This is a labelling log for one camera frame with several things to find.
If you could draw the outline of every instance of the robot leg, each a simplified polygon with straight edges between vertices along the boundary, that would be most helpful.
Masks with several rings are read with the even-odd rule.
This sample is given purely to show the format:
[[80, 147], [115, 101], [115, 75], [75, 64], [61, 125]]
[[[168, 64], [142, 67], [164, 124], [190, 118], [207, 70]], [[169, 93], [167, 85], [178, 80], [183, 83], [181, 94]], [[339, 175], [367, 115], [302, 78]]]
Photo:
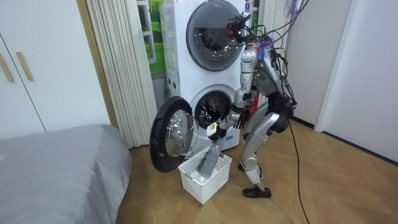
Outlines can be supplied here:
[[267, 142], [267, 133], [272, 125], [277, 122], [279, 117], [277, 113], [267, 114], [247, 135], [241, 164], [250, 181], [256, 186], [254, 189], [245, 189], [243, 191], [243, 194], [247, 197], [271, 197], [271, 191], [265, 188], [261, 183], [262, 172], [257, 163], [256, 152]]
[[253, 130], [253, 128], [264, 119], [267, 111], [268, 111], [268, 102], [263, 103], [261, 106], [259, 106], [256, 109], [256, 111], [251, 116], [248, 123], [245, 125], [243, 129], [243, 142], [245, 142], [251, 130]]

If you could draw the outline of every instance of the gray bedsheet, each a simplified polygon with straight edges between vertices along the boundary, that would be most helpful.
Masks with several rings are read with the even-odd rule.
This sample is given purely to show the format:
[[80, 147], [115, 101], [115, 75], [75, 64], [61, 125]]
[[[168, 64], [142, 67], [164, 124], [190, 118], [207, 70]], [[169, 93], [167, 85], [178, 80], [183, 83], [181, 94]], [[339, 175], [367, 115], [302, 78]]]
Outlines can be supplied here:
[[0, 223], [115, 223], [130, 171], [108, 125], [0, 141]]

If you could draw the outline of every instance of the dryer door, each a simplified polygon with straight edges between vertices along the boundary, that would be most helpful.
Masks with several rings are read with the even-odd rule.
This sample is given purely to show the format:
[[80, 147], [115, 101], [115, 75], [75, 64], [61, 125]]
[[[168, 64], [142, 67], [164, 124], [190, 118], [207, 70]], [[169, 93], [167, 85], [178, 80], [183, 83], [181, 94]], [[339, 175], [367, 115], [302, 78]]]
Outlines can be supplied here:
[[242, 46], [226, 28], [238, 10], [226, 1], [207, 1], [192, 14], [187, 26], [187, 45], [192, 59], [210, 71], [228, 68], [239, 57]]
[[150, 131], [150, 158], [161, 172], [176, 169], [198, 140], [198, 123], [187, 101], [169, 98], [156, 114]]

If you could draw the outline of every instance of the cabinet door handle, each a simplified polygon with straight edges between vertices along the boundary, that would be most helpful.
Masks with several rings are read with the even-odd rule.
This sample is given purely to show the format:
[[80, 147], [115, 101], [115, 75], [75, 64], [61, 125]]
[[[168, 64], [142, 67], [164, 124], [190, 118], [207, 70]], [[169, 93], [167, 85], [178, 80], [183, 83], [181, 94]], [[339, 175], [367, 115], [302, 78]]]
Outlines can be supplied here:
[[22, 52], [16, 52], [16, 54], [17, 54], [19, 63], [21, 63], [22, 69], [25, 72], [26, 78], [28, 80], [32, 81], [33, 80], [33, 76], [32, 76], [32, 73], [29, 70], [29, 67], [27, 66], [27, 63], [26, 63], [24, 55], [22, 54]]
[[6, 75], [7, 81], [9, 82], [13, 82], [14, 79], [11, 76], [11, 72], [7, 67], [6, 62], [4, 61], [4, 58], [2, 57], [2, 55], [0, 54], [0, 67], [3, 70], [4, 74]]

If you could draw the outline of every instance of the curtain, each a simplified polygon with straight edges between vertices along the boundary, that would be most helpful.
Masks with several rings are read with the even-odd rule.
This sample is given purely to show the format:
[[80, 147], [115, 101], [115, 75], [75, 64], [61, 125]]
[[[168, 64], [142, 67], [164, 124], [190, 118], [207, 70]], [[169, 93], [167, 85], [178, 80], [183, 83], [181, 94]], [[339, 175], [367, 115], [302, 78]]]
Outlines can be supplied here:
[[[265, 25], [267, 31], [279, 28], [290, 21], [290, 16], [288, 16], [288, 2], [286, 0], [260, 0], [259, 6], [259, 18], [258, 24]], [[278, 30], [280, 34], [286, 32], [289, 26]], [[273, 39], [278, 39], [279, 35], [272, 33], [270, 35]], [[282, 38], [282, 41], [275, 43], [275, 47], [286, 48], [287, 35]], [[285, 55], [283, 50], [277, 50], [281, 55]], [[258, 106], [266, 102], [267, 98], [265, 96], [259, 95]]]
[[116, 121], [129, 148], [149, 143], [156, 103], [136, 0], [86, 0]]

